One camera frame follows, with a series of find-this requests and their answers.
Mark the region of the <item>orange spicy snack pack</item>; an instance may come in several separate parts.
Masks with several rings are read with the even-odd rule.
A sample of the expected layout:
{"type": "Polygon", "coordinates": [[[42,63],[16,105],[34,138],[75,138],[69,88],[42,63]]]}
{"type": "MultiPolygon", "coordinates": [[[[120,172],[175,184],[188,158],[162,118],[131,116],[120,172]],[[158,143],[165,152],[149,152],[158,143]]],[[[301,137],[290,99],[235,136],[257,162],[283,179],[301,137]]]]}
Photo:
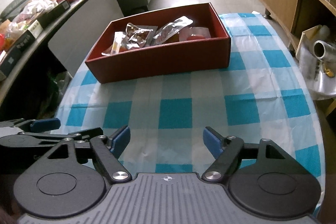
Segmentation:
{"type": "Polygon", "coordinates": [[[116,55],[118,53],[122,53],[122,52],[125,52],[125,51],[127,51],[127,49],[125,47],[120,47],[120,48],[109,47],[108,49],[103,51],[101,54],[103,56],[113,56],[113,55],[116,55]]]}

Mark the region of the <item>thin yellow snack stick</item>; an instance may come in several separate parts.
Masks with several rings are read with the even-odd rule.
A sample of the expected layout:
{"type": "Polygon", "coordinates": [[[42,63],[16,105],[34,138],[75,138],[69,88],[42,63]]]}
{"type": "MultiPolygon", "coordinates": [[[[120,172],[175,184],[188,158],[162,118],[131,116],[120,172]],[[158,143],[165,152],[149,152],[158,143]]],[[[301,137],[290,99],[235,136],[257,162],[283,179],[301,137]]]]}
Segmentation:
{"type": "Polygon", "coordinates": [[[122,45],[122,41],[123,39],[125,38],[125,34],[123,32],[115,32],[114,33],[114,41],[113,41],[113,44],[112,44],[112,47],[113,48],[120,48],[121,45],[122,45]]]}

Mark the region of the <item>brown snack packet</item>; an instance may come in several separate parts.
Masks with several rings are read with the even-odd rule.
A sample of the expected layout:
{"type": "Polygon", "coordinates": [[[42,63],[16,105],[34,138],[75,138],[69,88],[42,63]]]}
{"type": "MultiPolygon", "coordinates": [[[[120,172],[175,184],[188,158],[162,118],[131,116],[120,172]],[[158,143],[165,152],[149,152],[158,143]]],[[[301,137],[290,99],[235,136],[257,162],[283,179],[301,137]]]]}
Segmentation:
{"type": "Polygon", "coordinates": [[[157,26],[136,26],[128,23],[121,45],[128,51],[149,47],[157,29],[157,26]]]}

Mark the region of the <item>Kaprons wafer pack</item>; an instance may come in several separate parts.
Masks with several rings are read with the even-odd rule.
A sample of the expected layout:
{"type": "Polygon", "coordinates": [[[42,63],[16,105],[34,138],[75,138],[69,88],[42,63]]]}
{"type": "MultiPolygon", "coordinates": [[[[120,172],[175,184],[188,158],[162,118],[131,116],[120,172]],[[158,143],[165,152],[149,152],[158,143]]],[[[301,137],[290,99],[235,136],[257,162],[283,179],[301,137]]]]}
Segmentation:
{"type": "Polygon", "coordinates": [[[208,28],[205,27],[185,27],[179,32],[179,41],[190,41],[211,38],[208,28]]]}

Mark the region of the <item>sausage vacuum pack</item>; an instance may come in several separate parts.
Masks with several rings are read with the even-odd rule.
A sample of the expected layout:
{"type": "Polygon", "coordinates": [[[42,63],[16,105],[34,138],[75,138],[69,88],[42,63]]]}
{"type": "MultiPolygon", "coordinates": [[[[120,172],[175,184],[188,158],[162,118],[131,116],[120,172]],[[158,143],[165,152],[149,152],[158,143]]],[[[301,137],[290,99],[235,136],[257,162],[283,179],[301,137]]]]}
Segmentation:
{"type": "Polygon", "coordinates": [[[187,16],[181,16],[173,22],[167,23],[160,28],[153,37],[152,46],[159,46],[167,43],[174,35],[178,34],[183,28],[188,27],[194,21],[187,16]]]}

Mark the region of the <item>blue checkered tablecloth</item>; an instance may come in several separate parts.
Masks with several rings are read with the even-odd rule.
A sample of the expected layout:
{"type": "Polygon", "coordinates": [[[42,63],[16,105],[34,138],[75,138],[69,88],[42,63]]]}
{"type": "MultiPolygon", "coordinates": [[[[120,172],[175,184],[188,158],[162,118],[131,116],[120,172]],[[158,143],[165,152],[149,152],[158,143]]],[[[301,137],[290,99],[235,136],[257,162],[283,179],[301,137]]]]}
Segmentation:
{"type": "Polygon", "coordinates": [[[59,132],[127,125],[121,162],[131,174],[203,173],[213,157],[203,130],[247,143],[273,140],[325,185],[325,153],[314,103],[293,57],[259,13],[220,16],[231,36],[224,69],[101,84],[82,64],[56,116],[59,132]]]}

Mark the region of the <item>long black gift box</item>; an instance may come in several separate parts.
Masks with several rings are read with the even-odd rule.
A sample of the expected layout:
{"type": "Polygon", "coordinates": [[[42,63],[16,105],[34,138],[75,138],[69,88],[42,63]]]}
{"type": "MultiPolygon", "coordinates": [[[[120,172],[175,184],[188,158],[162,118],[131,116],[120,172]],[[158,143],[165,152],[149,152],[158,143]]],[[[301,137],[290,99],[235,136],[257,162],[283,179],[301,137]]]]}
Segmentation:
{"type": "Polygon", "coordinates": [[[7,52],[1,53],[1,81],[9,76],[24,51],[36,40],[42,31],[42,25],[38,20],[35,20],[7,52]]]}

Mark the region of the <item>grey curved side table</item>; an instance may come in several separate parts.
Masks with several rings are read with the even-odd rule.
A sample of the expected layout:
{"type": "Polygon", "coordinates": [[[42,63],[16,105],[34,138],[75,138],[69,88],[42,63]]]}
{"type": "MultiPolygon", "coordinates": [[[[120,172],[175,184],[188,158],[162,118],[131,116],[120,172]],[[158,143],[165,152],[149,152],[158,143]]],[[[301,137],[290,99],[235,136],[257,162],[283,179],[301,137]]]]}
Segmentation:
{"type": "Polygon", "coordinates": [[[1,77],[1,102],[37,50],[47,47],[51,57],[74,76],[108,23],[122,17],[117,0],[80,0],[71,4],[46,28],[41,29],[35,24],[33,28],[41,33],[19,59],[11,61],[5,56],[2,60],[2,64],[11,65],[11,71],[6,78],[1,77]]]}

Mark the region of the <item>red cardboard box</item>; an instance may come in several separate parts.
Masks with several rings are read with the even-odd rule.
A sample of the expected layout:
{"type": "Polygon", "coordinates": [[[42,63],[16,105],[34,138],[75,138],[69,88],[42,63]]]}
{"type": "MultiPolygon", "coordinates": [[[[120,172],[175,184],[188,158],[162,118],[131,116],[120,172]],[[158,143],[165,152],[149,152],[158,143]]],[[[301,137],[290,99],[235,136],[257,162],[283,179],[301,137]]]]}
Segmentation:
{"type": "Polygon", "coordinates": [[[231,37],[211,3],[171,7],[111,21],[98,38],[85,64],[98,82],[105,84],[142,77],[226,68],[230,63],[231,37]],[[114,34],[128,23],[163,27],[187,16],[194,27],[209,29],[210,38],[151,46],[113,56],[102,52],[112,45],[114,34]]]}

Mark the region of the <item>white plastic bags pile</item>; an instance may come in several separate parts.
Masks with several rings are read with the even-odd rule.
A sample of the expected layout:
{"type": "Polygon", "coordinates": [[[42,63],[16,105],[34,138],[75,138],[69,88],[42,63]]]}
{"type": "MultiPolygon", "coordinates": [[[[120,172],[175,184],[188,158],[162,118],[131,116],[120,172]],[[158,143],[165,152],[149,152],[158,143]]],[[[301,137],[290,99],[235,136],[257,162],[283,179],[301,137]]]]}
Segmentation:
{"type": "Polygon", "coordinates": [[[57,0],[14,0],[1,12],[1,34],[18,38],[38,16],[51,11],[57,0]]]}

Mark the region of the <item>metal kettle in bag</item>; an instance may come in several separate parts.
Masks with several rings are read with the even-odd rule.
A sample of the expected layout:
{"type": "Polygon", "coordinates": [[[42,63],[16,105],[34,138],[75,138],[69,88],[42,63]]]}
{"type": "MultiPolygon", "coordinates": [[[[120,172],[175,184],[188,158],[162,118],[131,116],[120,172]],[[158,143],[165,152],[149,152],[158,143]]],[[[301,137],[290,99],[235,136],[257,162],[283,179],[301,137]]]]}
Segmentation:
{"type": "Polygon", "coordinates": [[[314,100],[335,97],[335,41],[326,25],[305,30],[295,54],[314,100]]]}

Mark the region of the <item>wooden cabinet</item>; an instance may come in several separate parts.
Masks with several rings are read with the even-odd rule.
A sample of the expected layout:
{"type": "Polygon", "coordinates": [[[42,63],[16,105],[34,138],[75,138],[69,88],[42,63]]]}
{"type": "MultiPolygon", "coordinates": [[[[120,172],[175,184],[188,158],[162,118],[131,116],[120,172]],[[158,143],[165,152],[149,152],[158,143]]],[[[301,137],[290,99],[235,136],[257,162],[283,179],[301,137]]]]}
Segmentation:
{"type": "Polygon", "coordinates": [[[303,31],[326,25],[335,33],[335,0],[260,0],[266,16],[275,19],[297,50],[303,31]]]}

